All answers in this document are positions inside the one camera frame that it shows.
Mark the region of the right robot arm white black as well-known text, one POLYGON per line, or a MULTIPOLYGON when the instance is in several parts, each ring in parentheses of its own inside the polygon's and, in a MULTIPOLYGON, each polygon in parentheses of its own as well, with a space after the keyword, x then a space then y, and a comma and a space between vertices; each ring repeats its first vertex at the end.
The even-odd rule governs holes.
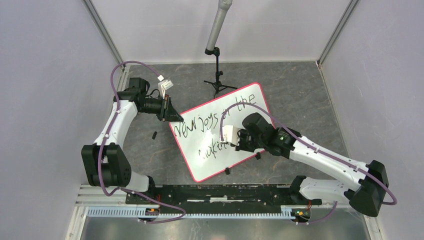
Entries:
POLYGON ((224 139, 236 151, 254 153, 263 149, 273 156, 309 165, 333 178, 297 176, 288 191, 289 199, 295 204, 306 200, 348 203, 368 217, 377 217, 385 204, 389 181, 385 165, 377 160, 365 163, 322 148, 293 129, 275 128, 257 112, 248 115, 241 128, 226 125, 223 131, 224 139))

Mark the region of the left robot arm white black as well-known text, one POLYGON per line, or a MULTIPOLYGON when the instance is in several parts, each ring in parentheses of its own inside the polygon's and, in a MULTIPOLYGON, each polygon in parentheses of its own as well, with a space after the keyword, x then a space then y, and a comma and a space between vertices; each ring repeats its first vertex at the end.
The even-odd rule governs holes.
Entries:
POLYGON ((148 94, 150 83, 140 77, 132 77, 128 88, 116 91, 109 119, 96 140, 81 149, 86 177, 93 187, 126 188, 138 192, 145 204, 153 203, 157 190, 153 179, 132 171, 124 154, 123 144, 129 127, 137 114, 154 114, 161 122, 183 122, 174 109, 166 90, 173 86, 170 80, 159 76, 159 95, 148 94))

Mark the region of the whiteboard with pink frame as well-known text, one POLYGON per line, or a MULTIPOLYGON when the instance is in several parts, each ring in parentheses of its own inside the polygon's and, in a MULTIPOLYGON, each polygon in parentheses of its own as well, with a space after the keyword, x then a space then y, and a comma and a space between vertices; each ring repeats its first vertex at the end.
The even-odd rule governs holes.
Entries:
POLYGON ((227 168, 253 158, 256 153, 236 151, 234 147, 220 142, 219 126, 223 112, 223 123, 242 127, 248 115, 258 112, 254 104, 268 110, 264 91, 258 82, 210 100, 181 113, 183 122, 171 122, 169 127, 186 162, 191 177, 196 183, 203 182, 227 168))

